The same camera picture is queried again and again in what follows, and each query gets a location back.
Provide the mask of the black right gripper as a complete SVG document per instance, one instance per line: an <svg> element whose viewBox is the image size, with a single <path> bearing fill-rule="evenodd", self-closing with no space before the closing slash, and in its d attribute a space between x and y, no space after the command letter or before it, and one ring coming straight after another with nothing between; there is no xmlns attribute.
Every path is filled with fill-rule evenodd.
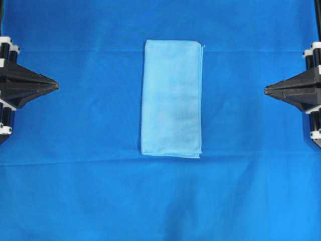
<svg viewBox="0 0 321 241"><path fill-rule="evenodd" d="M306 71L264 88L265 95L305 112L309 117L309 137L320 148L320 41L304 51ZM313 89L293 89L313 87Z"/></svg>

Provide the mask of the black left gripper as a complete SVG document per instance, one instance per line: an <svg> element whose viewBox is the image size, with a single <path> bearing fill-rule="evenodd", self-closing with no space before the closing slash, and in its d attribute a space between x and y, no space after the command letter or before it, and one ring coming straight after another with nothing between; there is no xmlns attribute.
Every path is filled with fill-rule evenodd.
<svg viewBox="0 0 321 241"><path fill-rule="evenodd" d="M59 83L47 76L33 72L19 64L17 58L20 48L8 36L1 36L1 144L13 133L16 110L28 102L59 89ZM9 79L20 82L49 84L33 90L23 89L9 94Z"/></svg>

